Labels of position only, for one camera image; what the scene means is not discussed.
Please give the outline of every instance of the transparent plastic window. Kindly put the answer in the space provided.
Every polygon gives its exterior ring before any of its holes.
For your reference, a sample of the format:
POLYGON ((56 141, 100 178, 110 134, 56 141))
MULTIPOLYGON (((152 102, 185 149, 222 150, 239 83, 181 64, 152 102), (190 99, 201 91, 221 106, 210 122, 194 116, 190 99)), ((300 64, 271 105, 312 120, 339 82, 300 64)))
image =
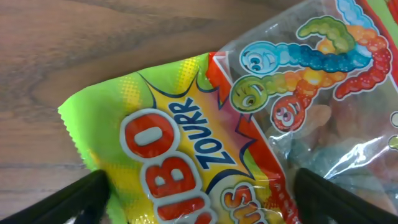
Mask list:
POLYGON ((398 26, 388 2, 305 1, 222 48, 235 110, 286 173, 306 167, 398 208, 398 26))

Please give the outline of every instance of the wooden surface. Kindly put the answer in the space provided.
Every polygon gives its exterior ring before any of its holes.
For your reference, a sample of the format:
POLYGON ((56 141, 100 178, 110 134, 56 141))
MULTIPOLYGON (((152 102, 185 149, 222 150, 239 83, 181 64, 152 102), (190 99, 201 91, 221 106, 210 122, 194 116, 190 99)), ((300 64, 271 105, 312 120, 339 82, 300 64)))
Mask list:
POLYGON ((70 95, 217 50, 298 1, 0 0, 0 219, 88 173, 57 114, 70 95))

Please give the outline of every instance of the candy package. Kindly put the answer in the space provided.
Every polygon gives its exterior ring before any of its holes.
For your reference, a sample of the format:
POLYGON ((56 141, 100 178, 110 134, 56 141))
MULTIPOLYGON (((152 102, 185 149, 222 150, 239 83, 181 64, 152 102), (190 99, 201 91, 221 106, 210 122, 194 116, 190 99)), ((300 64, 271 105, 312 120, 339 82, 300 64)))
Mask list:
POLYGON ((219 52, 71 96, 59 113, 108 174, 113 223, 300 223, 299 167, 397 213, 393 9, 305 1, 219 52))

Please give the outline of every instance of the candy bag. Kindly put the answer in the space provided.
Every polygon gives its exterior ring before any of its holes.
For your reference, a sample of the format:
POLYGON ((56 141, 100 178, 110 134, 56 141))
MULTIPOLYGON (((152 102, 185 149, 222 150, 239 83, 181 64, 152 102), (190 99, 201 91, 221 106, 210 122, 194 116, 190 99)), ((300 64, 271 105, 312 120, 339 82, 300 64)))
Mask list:
POLYGON ((397 214, 398 1, 313 0, 220 50, 230 100, 286 170, 308 168, 397 214))
POLYGON ((297 223, 284 172, 251 116, 229 101, 214 57, 89 86, 60 108, 91 170, 113 186, 114 223, 297 223))

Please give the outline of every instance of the wood grain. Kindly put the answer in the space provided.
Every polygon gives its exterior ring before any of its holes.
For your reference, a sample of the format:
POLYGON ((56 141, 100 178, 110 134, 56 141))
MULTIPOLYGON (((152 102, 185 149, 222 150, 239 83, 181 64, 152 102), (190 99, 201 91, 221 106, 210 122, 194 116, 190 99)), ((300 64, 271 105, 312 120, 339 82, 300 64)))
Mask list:
POLYGON ((298 2, 0 0, 0 218, 88 173, 57 114, 70 95, 217 50, 298 2))

